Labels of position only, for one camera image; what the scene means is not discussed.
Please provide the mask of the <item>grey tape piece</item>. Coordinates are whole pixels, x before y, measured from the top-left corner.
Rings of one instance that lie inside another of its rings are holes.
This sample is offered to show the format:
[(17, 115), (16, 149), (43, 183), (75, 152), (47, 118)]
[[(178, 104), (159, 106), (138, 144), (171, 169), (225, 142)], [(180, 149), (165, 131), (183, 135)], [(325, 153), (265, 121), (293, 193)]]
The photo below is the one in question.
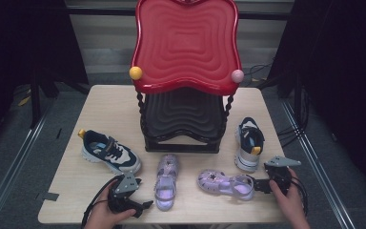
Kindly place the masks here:
[(36, 196), (36, 199), (40, 200), (40, 201), (45, 201), (45, 200), (57, 201), (58, 197), (59, 197), (59, 195), (56, 193), (43, 192), (43, 193), (39, 193)]

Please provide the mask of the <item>person's right hand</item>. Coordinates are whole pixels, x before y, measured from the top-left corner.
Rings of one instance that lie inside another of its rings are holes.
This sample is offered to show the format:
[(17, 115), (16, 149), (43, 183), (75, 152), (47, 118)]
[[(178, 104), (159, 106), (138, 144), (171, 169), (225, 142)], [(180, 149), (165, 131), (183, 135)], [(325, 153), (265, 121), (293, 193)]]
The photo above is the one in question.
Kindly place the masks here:
[(297, 175), (294, 170), (289, 168), (289, 172), (293, 177), (287, 195), (284, 195), (274, 180), (269, 181), (269, 185), (276, 198), (276, 202), (293, 229), (311, 229), (311, 226), (305, 217), (301, 196), (296, 187)]

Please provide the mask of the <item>red and black shoe rack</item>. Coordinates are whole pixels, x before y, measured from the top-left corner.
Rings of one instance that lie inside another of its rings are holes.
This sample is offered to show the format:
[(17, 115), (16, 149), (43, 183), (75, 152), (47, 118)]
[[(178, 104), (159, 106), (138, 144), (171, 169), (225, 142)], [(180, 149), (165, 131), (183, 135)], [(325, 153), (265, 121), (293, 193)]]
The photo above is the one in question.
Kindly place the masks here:
[(130, 77), (149, 152), (217, 153), (244, 73), (234, 0), (139, 0)]

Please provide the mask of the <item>metal floor rail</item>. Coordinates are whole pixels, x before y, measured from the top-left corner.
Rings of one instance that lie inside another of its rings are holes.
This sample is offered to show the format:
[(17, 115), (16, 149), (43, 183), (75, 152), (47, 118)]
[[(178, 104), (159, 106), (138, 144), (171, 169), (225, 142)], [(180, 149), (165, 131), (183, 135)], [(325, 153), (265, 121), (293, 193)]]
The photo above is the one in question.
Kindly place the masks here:
[(33, 119), (31, 107), (17, 108), (4, 119), (0, 132), (0, 211), (44, 127), (52, 102)]
[(295, 112), (288, 101), (282, 103), (283, 110), (290, 121), (293, 129), (295, 130), (295, 136), (300, 142), (301, 148), (304, 154), (308, 158), (312, 169), (316, 175), (320, 187), (323, 189), (326, 199), (335, 214), (335, 217), (341, 227), (341, 229), (356, 229), (348, 210), (346, 209), (343, 201), (339, 197), (333, 183), (330, 181), (320, 159), (318, 158), (315, 149), (310, 142), (309, 138), (304, 131), (301, 130), (300, 126), (295, 121)]

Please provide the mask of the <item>purple jelly sandal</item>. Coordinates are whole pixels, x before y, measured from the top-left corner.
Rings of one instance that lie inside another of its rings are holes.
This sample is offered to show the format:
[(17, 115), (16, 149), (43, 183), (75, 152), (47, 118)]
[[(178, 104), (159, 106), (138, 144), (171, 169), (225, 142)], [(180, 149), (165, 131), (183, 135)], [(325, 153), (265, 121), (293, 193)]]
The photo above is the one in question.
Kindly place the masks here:
[(227, 177), (222, 171), (207, 169), (197, 178), (198, 186), (213, 195), (226, 195), (241, 200), (254, 196), (254, 181), (248, 175)]
[(155, 204), (161, 211), (169, 211), (176, 196), (176, 180), (179, 172), (179, 162), (176, 155), (161, 157), (154, 185)]

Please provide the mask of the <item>black metal stand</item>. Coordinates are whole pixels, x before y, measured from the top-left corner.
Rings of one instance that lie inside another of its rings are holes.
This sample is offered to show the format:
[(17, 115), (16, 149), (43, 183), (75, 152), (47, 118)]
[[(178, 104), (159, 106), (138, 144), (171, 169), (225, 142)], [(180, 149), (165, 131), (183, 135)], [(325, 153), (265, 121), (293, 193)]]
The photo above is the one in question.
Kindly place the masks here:
[(32, 109), (32, 120), (30, 127), (33, 129), (41, 118), (40, 90), (36, 71), (32, 71), (30, 77), (30, 98), (31, 98), (31, 109)]

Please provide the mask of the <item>navy white sneaker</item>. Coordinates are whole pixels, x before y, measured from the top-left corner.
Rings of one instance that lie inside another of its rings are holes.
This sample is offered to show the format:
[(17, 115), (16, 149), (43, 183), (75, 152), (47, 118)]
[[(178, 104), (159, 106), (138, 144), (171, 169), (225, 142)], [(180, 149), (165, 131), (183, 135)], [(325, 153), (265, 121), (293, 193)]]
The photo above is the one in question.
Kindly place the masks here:
[(235, 138), (238, 149), (234, 158), (236, 166), (253, 173), (257, 170), (259, 157), (264, 148), (264, 135), (251, 117), (245, 117), (237, 126)]
[(82, 157), (89, 162), (103, 162), (116, 175), (137, 173), (140, 158), (127, 146), (109, 135), (81, 129), (78, 136), (83, 140)]

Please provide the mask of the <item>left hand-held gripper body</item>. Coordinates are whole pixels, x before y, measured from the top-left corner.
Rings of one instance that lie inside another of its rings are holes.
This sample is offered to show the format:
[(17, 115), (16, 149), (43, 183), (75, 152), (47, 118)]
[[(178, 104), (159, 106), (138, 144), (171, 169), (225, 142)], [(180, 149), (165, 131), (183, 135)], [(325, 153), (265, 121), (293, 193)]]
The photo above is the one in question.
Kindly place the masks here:
[(131, 200), (130, 196), (139, 188), (139, 180), (132, 173), (125, 173), (115, 177), (115, 183), (108, 193), (108, 205), (113, 213), (121, 213), (134, 209), (137, 213), (142, 206)]

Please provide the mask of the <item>black horizontal bar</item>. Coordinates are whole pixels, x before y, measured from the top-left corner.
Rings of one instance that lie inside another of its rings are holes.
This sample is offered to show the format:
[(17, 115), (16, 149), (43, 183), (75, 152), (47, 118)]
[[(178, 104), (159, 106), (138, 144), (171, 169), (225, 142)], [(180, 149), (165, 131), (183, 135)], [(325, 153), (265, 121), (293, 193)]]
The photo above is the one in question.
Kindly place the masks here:
[[(90, 7), (66, 7), (68, 14), (81, 15), (115, 15), (115, 16), (135, 16), (135, 9), (132, 8), (90, 8)], [(284, 12), (255, 12), (240, 11), (239, 19), (249, 20), (274, 20), (288, 21), (292, 16)]]

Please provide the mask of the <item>yellow tape strip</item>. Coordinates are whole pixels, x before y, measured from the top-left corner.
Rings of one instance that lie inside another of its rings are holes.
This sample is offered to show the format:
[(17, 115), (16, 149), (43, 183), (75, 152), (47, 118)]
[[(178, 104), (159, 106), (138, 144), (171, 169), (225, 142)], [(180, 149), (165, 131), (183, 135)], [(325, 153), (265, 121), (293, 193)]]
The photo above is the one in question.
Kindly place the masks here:
[(24, 98), (22, 98), (19, 103), (17, 104), (18, 107), (22, 107), (24, 105), (26, 105), (29, 101), (31, 100), (31, 96), (25, 96)]

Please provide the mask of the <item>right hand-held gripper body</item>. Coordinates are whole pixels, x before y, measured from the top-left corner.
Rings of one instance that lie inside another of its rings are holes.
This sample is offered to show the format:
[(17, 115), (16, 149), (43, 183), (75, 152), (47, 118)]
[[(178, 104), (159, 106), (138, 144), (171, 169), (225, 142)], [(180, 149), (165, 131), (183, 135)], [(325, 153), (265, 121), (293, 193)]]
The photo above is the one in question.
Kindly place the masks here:
[(270, 179), (274, 180), (281, 192), (286, 195), (291, 186), (292, 175), (289, 172), (290, 166), (300, 166), (299, 160), (285, 156), (274, 156), (264, 163), (264, 168)]

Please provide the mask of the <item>person's left hand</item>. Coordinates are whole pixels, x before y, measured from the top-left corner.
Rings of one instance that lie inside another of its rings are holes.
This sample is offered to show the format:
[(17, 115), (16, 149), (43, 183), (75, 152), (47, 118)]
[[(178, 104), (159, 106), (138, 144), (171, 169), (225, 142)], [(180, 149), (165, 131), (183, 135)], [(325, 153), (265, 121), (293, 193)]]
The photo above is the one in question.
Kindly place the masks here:
[(101, 192), (83, 229), (112, 229), (119, 222), (132, 217), (136, 213), (134, 209), (113, 213), (107, 203), (109, 190), (110, 186), (107, 186)]

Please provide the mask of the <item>black curtain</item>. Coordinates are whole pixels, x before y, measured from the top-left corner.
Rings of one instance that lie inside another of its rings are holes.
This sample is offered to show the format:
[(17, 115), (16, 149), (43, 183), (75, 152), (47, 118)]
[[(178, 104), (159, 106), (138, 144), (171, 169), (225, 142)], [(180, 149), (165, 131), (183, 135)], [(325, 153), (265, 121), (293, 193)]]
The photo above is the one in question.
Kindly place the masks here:
[(0, 122), (14, 89), (89, 82), (65, 0), (0, 0)]
[(305, 88), (366, 176), (366, 0), (295, 0), (270, 78)]

